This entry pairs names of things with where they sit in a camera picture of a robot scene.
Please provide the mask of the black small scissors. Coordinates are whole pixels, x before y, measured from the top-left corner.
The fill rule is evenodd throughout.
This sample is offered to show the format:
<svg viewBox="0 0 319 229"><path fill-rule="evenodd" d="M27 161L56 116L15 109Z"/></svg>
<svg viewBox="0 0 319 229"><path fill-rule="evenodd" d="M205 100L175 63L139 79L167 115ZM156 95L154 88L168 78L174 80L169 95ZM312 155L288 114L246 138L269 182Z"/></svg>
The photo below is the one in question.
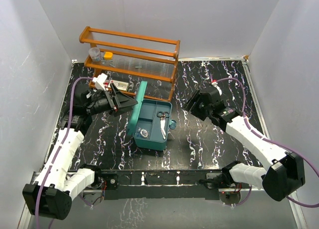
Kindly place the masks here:
<svg viewBox="0 0 319 229"><path fill-rule="evenodd" d="M158 111L157 112L157 117L159 117L160 120L165 120L166 118L169 118L169 112L167 112L167 111L164 111L164 112Z"/></svg>

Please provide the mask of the teal medicine kit box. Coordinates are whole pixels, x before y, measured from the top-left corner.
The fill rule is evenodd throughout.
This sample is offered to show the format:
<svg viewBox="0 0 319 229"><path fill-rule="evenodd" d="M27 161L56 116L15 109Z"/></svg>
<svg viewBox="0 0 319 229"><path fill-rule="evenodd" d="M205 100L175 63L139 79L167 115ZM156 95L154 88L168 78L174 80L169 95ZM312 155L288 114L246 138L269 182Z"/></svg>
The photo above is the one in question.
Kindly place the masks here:
<svg viewBox="0 0 319 229"><path fill-rule="evenodd" d="M163 151L166 148L169 130L174 130L177 122L172 119L172 104L166 101L147 99L147 82L140 83L132 116L127 126L139 148Z"/></svg>

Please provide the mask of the clear tape roll bag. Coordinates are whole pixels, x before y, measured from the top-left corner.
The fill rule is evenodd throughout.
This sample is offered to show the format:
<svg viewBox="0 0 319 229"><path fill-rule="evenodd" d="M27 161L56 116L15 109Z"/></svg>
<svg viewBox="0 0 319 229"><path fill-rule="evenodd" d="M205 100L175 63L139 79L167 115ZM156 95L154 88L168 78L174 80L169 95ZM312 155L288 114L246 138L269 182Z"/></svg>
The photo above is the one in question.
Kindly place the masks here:
<svg viewBox="0 0 319 229"><path fill-rule="evenodd" d="M145 138L145 139L147 139L148 136L149 136L149 132L148 132L146 129L140 128L140 129L138 129L137 135L138 135L138 137L140 137L140 138Z"/></svg>

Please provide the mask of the dark blue divided tray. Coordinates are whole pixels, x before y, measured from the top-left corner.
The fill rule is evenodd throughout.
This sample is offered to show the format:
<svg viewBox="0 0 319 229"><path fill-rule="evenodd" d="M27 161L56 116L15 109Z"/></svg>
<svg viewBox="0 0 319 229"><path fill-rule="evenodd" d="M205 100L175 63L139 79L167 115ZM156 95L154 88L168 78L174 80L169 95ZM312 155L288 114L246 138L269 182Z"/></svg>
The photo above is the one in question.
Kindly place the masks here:
<svg viewBox="0 0 319 229"><path fill-rule="evenodd" d="M170 114L171 114L172 104L166 101L144 99L142 102L139 118L137 121L136 131L134 133L134 140L136 144L142 143L166 143L168 127L170 123ZM166 139L163 139L162 133L160 130L160 118L157 117L158 111L167 111L169 112L169 118L165 119L165 131ZM149 132L147 139L140 138L137 135L138 129L146 129Z"/></svg>

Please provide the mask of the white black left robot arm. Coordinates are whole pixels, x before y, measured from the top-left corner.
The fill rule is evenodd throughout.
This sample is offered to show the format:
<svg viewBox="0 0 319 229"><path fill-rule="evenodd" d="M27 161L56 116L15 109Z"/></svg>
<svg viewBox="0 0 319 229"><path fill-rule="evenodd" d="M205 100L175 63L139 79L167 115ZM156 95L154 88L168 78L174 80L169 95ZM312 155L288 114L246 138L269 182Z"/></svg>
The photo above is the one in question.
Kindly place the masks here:
<svg viewBox="0 0 319 229"><path fill-rule="evenodd" d="M94 115L106 112L117 117L131 111L137 103L114 84L109 90L97 91L85 85L72 86L69 110L61 121L56 144L40 174L22 190L32 215L63 220L70 212L72 201L86 187L96 189L102 185L101 169L90 164L82 165L68 178L73 157Z"/></svg>

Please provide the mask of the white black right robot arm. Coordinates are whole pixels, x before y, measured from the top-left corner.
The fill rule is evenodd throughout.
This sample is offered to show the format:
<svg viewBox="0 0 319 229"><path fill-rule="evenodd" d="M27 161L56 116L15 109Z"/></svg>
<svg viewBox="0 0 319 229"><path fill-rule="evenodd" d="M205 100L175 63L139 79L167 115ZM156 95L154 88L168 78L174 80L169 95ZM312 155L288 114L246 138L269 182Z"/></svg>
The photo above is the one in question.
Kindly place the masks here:
<svg viewBox="0 0 319 229"><path fill-rule="evenodd" d="M256 136L254 128L245 124L242 114L225 105L216 88L197 90L183 109L202 121L209 118L212 124L238 140L261 162L261 167L239 161L225 166L220 176L225 186L232 188L238 183L246 183L263 189L279 202L305 184L303 159L266 142L262 135Z"/></svg>

